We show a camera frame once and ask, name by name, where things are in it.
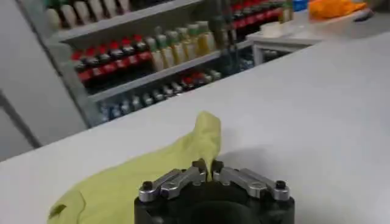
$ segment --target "white wall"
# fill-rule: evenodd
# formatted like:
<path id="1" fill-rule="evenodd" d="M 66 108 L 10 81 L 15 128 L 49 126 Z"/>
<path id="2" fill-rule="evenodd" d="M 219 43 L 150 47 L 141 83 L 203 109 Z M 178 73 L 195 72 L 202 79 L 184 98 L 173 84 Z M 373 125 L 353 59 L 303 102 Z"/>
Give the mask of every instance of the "white wall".
<path id="1" fill-rule="evenodd" d="M 85 130 L 15 0 L 0 1 L 0 27 L 0 88 L 37 140 L 45 145 Z"/>
<path id="2" fill-rule="evenodd" d="M 1 107 L 0 133 L 0 161 L 33 149 Z"/>

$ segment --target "red bottle cap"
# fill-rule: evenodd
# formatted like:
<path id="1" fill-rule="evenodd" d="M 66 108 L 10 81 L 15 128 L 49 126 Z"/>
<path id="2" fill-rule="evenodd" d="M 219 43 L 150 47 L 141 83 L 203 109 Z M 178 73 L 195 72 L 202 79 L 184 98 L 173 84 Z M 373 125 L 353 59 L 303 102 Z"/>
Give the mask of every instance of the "red bottle cap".
<path id="1" fill-rule="evenodd" d="M 130 41 L 130 39 L 128 38 L 128 37 L 124 37 L 123 39 L 122 39 L 122 46 L 125 46 L 125 45 L 131 45 L 131 41 Z"/>
<path id="2" fill-rule="evenodd" d="M 87 51 L 85 52 L 85 54 L 89 57 L 94 56 L 95 55 L 95 48 L 93 48 L 93 47 L 88 48 Z"/>
<path id="3" fill-rule="evenodd" d="M 115 40 L 111 41 L 110 48 L 111 49 L 118 49 L 119 48 L 118 42 L 116 42 Z"/>
<path id="4" fill-rule="evenodd" d="M 141 42 L 142 41 L 142 36 L 138 35 L 138 34 L 135 34 L 134 35 L 134 40 L 137 41 L 137 42 Z"/>
<path id="5" fill-rule="evenodd" d="M 101 45 L 99 46 L 99 52 L 100 52 L 100 54 L 105 54 L 105 53 L 107 53 L 107 47 L 105 46 L 105 44 L 101 44 Z"/>
<path id="6" fill-rule="evenodd" d="M 72 60 L 74 60 L 74 61 L 80 60 L 82 54 L 83 54 L 82 51 L 75 51 L 75 52 L 73 52 Z"/>

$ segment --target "plastic bottle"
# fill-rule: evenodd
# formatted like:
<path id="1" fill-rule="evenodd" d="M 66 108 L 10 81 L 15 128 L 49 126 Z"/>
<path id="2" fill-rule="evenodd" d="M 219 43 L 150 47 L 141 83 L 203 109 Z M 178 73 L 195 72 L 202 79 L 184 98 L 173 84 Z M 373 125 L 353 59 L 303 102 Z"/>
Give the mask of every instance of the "plastic bottle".
<path id="1" fill-rule="evenodd" d="M 132 46 L 132 43 L 129 38 L 124 37 L 122 39 L 122 51 L 125 56 L 128 58 L 129 66 L 132 71 L 139 69 L 139 60 L 137 57 L 137 50 Z"/>
<path id="2" fill-rule="evenodd" d="M 246 23 L 245 35 L 256 32 L 255 12 L 253 11 L 252 3 L 248 0 L 246 0 L 244 2 L 243 14 L 244 14 L 245 23 Z"/>
<path id="3" fill-rule="evenodd" d="M 192 42 L 193 52 L 195 52 L 196 56 L 200 56 L 200 48 L 199 48 L 199 25 L 198 24 L 190 24 L 188 25 L 188 33 L 190 35 L 190 40 Z"/>
<path id="4" fill-rule="evenodd" d="M 157 49 L 156 40 L 149 37 L 146 39 L 147 44 L 149 45 L 149 49 L 152 53 L 153 58 L 153 67 L 156 72 L 164 69 L 164 58 L 161 54 L 161 51 Z"/>
<path id="5" fill-rule="evenodd" d="M 96 21 L 100 21 L 104 19 L 104 10 L 102 7 L 102 4 L 100 0 L 88 0 L 88 3 L 91 6 L 91 9 L 93 11 L 93 15 L 96 18 Z"/>
<path id="6" fill-rule="evenodd" d="M 129 67 L 129 60 L 127 56 L 124 54 L 122 49 L 119 48 L 119 44 L 116 41 L 111 41 L 110 43 L 110 55 L 115 61 L 115 65 L 118 68 L 117 74 L 118 76 L 127 75 L 127 68 Z"/>
<path id="7" fill-rule="evenodd" d="M 200 35 L 199 45 L 200 52 L 203 54 L 209 54 L 216 50 L 215 39 L 212 32 L 208 27 L 208 21 L 198 21 Z"/>
<path id="8" fill-rule="evenodd" d="M 55 30 L 59 30 L 63 27 L 62 20 L 56 9 L 56 6 L 50 0 L 46 0 L 46 16 Z"/>
<path id="9" fill-rule="evenodd" d="M 138 96 L 132 96 L 132 105 L 134 108 L 134 111 L 139 110 L 142 108 L 140 97 Z"/>
<path id="10" fill-rule="evenodd" d="M 130 101 L 126 98 L 123 98 L 121 102 L 121 112 L 123 115 L 129 114 L 131 112 L 131 107 L 130 107 Z"/>
<path id="11" fill-rule="evenodd" d="M 144 100 L 145 105 L 148 107 L 153 104 L 153 99 L 149 95 L 149 93 L 144 93 L 142 95 L 142 99 Z"/>
<path id="12" fill-rule="evenodd" d="M 108 54 L 106 45 L 102 44 L 99 46 L 99 53 L 98 59 L 103 67 L 104 73 L 110 76 L 110 80 L 115 79 L 117 67 L 112 57 Z"/>
<path id="13" fill-rule="evenodd" d="M 233 27 L 236 30 L 237 41 L 245 40 L 245 36 L 246 36 L 246 31 L 245 31 L 246 21 L 242 9 L 243 7 L 241 6 L 241 4 L 235 4 L 232 7 Z"/>
<path id="14" fill-rule="evenodd" d="M 183 91 L 183 87 L 181 87 L 176 82 L 171 82 L 171 86 L 176 94 L 181 93 Z"/>
<path id="15" fill-rule="evenodd" d="M 186 61 L 183 44 L 179 41 L 179 34 L 176 31 L 167 32 L 169 39 L 171 40 L 171 48 L 173 50 L 173 56 L 175 58 L 175 65 L 179 65 Z"/>
<path id="16" fill-rule="evenodd" d="M 61 5 L 61 11 L 66 19 L 70 28 L 77 26 L 77 16 L 74 8 L 69 4 L 68 1 L 63 1 Z"/>
<path id="17" fill-rule="evenodd" d="M 143 41 L 141 35 L 134 35 L 134 48 L 138 57 L 138 70 L 142 74 L 150 74 L 153 72 L 153 59 L 148 45 Z"/>
<path id="18" fill-rule="evenodd" d="M 164 100 L 164 95 L 158 89 L 153 90 L 152 95 L 157 102 Z"/>
<path id="19" fill-rule="evenodd" d="M 130 11 L 130 0 L 118 0 L 122 13 Z"/>
<path id="20" fill-rule="evenodd" d="M 116 16 L 116 4 L 114 0 L 103 0 L 106 13 L 109 18 Z"/>
<path id="21" fill-rule="evenodd" d="M 74 3 L 74 9 L 76 10 L 77 14 L 79 15 L 82 23 L 84 25 L 89 24 L 91 22 L 91 15 L 88 10 L 87 3 L 84 1 L 76 1 Z"/>
<path id="22" fill-rule="evenodd" d="M 173 56 L 172 48 L 167 45 L 167 39 L 165 35 L 157 35 L 158 45 L 164 58 L 164 68 L 170 68 L 175 65 L 175 59 Z"/>
<path id="23" fill-rule="evenodd" d="M 77 72 L 77 76 L 86 88 L 90 87 L 91 73 L 87 68 L 87 65 L 82 60 L 82 51 L 75 51 L 72 54 L 72 61 L 74 63 L 74 70 Z"/>
<path id="24" fill-rule="evenodd" d="M 177 31 L 179 33 L 179 37 L 183 44 L 186 60 L 195 59 L 196 58 L 195 47 L 193 46 L 190 36 L 188 35 L 188 29 L 185 27 L 179 27 L 177 28 Z"/>

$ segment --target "white bottle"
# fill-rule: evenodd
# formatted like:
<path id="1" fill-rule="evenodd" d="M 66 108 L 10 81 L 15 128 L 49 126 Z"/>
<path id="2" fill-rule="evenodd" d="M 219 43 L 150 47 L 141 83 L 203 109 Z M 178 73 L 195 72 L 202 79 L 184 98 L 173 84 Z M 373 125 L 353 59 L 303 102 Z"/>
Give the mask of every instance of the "white bottle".
<path id="1" fill-rule="evenodd" d="M 123 13 L 130 11 L 130 0 L 118 0 L 121 8 L 123 9 Z"/>
<path id="2" fill-rule="evenodd" d="M 90 13 L 88 11 L 87 4 L 83 1 L 77 1 L 74 3 L 74 8 L 80 16 L 84 25 L 90 23 Z"/>
<path id="3" fill-rule="evenodd" d="M 171 39 L 171 48 L 173 50 L 175 64 L 179 65 L 186 61 L 183 43 L 179 41 L 179 34 L 176 31 L 169 31 L 167 34 Z"/>
<path id="4" fill-rule="evenodd" d="M 70 28 L 76 27 L 77 26 L 77 17 L 76 14 L 74 13 L 73 7 L 70 5 L 62 5 L 61 6 L 61 11 L 68 22 Z"/>
<path id="5" fill-rule="evenodd" d="M 103 1 L 110 17 L 116 16 L 115 0 L 103 0 Z"/>
<path id="6" fill-rule="evenodd" d="M 59 14 L 55 9 L 47 9 L 46 15 L 48 17 L 48 20 L 50 21 L 52 27 L 55 30 L 61 29 L 61 19 L 59 17 Z"/>
<path id="7" fill-rule="evenodd" d="M 175 58 L 172 48 L 166 43 L 166 36 L 162 34 L 157 35 L 157 41 L 164 58 L 165 68 L 173 67 L 175 65 Z"/>
<path id="8" fill-rule="evenodd" d="M 103 12 L 103 7 L 100 3 L 99 0 L 88 0 L 90 3 L 91 9 L 93 13 L 95 14 L 96 20 L 102 20 L 104 19 L 104 12 Z"/>

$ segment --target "orange object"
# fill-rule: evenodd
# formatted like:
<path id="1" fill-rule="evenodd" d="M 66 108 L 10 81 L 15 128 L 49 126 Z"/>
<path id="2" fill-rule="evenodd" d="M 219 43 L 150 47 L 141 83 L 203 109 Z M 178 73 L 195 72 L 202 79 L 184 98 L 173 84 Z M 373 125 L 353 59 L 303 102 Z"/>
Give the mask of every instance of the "orange object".
<path id="1" fill-rule="evenodd" d="M 365 2 L 354 3 L 351 0 L 314 0 L 309 2 L 309 14 L 314 19 L 330 19 L 351 14 L 366 6 Z"/>

